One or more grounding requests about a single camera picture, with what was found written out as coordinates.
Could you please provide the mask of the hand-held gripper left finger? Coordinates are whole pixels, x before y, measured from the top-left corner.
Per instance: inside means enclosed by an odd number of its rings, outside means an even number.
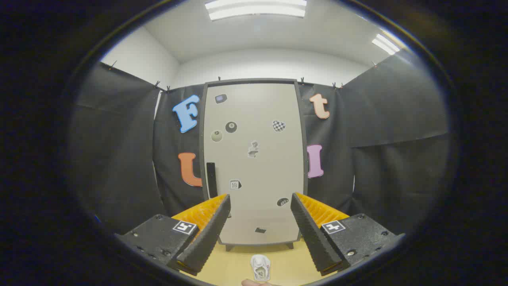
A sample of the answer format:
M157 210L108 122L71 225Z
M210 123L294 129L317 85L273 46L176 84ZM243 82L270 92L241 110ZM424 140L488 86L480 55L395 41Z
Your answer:
M223 194L172 217L156 214L116 237L142 257L195 276L210 257L230 210L230 196Z

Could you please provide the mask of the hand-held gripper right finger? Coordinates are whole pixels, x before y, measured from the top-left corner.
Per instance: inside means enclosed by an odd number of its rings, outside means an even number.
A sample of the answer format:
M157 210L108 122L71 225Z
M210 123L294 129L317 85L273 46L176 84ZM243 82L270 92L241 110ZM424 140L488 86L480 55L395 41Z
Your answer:
M405 237L364 213L346 215L301 193L292 194L291 212L323 276L366 262Z

